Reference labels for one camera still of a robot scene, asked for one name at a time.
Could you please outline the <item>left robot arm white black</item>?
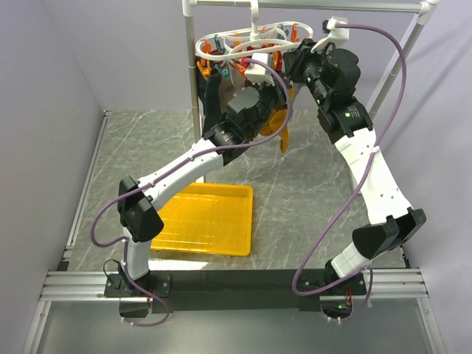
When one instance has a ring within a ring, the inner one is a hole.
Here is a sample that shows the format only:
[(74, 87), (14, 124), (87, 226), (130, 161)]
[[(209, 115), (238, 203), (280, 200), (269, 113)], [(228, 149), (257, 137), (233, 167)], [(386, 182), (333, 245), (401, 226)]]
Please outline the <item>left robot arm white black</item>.
[(285, 80), (274, 72), (272, 83), (238, 89), (221, 118), (183, 155), (165, 167), (119, 184), (117, 211), (124, 230), (125, 254), (121, 287), (130, 296), (143, 294), (150, 272), (150, 245), (164, 228), (159, 210), (198, 178), (237, 159), (259, 145), (256, 137), (273, 110), (292, 108)]

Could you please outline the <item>dark navy hanging sock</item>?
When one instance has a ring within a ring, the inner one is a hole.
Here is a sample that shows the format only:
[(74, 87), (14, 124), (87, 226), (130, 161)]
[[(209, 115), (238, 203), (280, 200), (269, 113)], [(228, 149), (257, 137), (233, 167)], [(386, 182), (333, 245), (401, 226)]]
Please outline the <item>dark navy hanging sock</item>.
[(221, 102), (219, 88), (222, 77), (220, 74), (213, 74), (204, 78), (200, 71), (197, 71), (197, 95), (201, 101), (204, 110), (204, 123), (202, 134), (204, 136), (222, 119)]

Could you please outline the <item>top silver rack bar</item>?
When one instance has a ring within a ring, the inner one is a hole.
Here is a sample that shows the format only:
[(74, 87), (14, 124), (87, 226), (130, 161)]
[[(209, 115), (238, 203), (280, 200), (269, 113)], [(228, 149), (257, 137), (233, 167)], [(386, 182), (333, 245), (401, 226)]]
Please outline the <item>top silver rack bar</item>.
[(182, 8), (192, 11), (197, 6), (250, 7), (277, 9), (339, 10), (359, 12), (419, 13), (421, 3), (373, 1), (182, 1)]

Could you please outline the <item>aluminium rail frame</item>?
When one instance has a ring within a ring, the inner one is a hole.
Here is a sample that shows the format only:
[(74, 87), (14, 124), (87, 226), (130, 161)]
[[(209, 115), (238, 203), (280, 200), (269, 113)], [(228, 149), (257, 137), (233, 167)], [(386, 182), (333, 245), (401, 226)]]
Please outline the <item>aluminium rail frame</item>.
[[(158, 253), (157, 270), (296, 268), (320, 231), (350, 194), (344, 160), (312, 111), (298, 111), (291, 143), (250, 150), (211, 182), (254, 189), (253, 244), (248, 257)], [(47, 274), (26, 353), (442, 353), (421, 272), (402, 252), (374, 264), (370, 305), (343, 324), (317, 312), (215, 310), (175, 313), (165, 324), (138, 329), (122, 323), (118, 302), (103, 296), (101, 266), (119, 246), (96, 249), (91, 220), (126, 174), (141, 176), (190, 148), (189, 111), (110, 111), (105, 114), (77, 207), (65, 271)]]

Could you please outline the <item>beige hanging sock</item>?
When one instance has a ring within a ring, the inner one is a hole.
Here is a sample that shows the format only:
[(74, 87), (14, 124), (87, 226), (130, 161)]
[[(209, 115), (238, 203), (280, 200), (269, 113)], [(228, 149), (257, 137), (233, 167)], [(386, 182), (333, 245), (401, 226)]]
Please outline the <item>beige hanging sock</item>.
[(222, 112), (226, 110), (226, 105), (234, 97), (235, 92), (244, 87), (245, 82), (245, 77), (239, 72), (234, 73), (230, 79), (224, 77), (221, 79), (218, 96)]

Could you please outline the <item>white round clip hanger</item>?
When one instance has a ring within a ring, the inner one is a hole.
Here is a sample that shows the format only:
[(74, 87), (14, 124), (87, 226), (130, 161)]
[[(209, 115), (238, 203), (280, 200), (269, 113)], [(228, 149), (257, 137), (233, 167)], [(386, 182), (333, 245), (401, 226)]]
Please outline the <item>white round clip hanger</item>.
[(255, 53), (287, 52), (305, 38), (313, 37), (313, 29), (299, 21), (279, 21), (259, 25), (259, 1), (236, 1), (247, 4), (251, 11), (248, 28), (215, 32), (198, 39), (195, 53), (210, 61), (236, 60)]

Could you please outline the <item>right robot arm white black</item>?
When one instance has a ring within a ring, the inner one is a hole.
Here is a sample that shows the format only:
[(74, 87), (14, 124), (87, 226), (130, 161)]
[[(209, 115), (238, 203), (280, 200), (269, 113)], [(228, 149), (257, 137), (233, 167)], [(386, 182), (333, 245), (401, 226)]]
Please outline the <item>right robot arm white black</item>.
[(294, 83), (307, 86), (317, 107), (319, 124), (343, 156), (367, 208), (369, 223), (352, 232), (351, 243), (328, 260), (323, 279), (314, 289), (301, 281), (296, 270), (292, 288), (298, 295), (323, 291), (340, 294), (350, 278), (378, 256), (403, 245), (426, 222), (400, 191), (379, 146), (379, 135), (364, 105), (355, 97), (361, 75), (358, 57), (330, 43), (310, 38), (283, 55), (285, 73)]

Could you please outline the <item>yellow plastic tray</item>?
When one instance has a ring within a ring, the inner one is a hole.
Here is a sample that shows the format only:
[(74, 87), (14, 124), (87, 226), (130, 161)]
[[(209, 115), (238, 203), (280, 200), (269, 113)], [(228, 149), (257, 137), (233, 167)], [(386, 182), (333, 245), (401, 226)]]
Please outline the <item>yellow plastic tray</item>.
[(253, 201), (254, 190), (247, 185), (193, 183), (158, 211), (164, 228), (151, 249), (246, 257)]

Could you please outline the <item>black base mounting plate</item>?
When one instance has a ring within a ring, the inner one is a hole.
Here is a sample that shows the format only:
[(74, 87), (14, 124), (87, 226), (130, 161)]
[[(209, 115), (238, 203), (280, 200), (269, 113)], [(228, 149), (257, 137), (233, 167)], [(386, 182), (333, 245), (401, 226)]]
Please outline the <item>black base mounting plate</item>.
[(367, 282), (358, 274), (315, 296), (297, 296), (291, 289), (293, 269), (149, 271), (130, 283), (123, 271), (109, 274), (104, 296), (118, 298), (122, 316), (144, 318), (165, 313), (165, 307), (139, 291), (139, 287), (163, 299), (172, 311), (297, 309), (319, 312), (321, 298), (364, 296)]

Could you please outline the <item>left silver rack pole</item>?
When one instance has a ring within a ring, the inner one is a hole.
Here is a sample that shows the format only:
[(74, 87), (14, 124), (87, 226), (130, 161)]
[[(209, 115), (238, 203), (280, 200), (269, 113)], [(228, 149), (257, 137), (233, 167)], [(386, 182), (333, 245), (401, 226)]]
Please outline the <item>left silver rack pole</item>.
[(196, 58), (195, 58), (195, 33), (193, 22), (193, 6), (190, 1), (182, 0), (182, 13), (184, 16), (186, 45), (187, 45), (187, 62), (190, 78), (190, 96), (192, 108), (192, 123), (194, 140), (197, 142), (201, 138), (201, 117), (198, 104), (197, 80), (196, 80)]

